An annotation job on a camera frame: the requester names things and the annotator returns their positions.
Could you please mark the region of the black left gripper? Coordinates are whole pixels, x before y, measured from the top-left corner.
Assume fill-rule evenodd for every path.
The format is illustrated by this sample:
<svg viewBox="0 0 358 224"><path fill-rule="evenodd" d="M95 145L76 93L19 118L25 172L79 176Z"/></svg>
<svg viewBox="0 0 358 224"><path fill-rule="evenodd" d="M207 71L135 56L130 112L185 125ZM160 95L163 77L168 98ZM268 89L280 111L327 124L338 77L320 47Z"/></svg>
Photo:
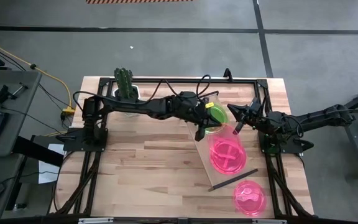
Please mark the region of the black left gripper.
<svg viewBox="0 0 358 224"><path fill-rule="evenodd" d="M177 118L197 125L195 141L205 136L205 129L221 127L222 123L212 119L210 109L206 107L208 98L199 98L195 92L181 91L174 97L174 114Z"/></svg>

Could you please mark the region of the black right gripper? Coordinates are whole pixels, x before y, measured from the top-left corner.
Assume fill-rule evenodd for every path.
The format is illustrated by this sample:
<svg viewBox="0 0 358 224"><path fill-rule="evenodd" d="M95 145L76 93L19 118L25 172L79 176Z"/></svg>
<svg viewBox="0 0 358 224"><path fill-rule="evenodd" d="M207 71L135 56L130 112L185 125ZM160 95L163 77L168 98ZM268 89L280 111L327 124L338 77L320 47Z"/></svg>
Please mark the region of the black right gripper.
<svg viewBox="0 0 358 224"><path fill-rule="evenodd" d="M259 112L248 106L248 105L234 105L227 104L229 111L232 113L236 121L236 126L234 127L233 134L238 135L241 129L244 127L242 120L244 119L245 124L251 126L253 129L261 131L263 133L272 132L271 122L263 116L259 115Z"/></svg>

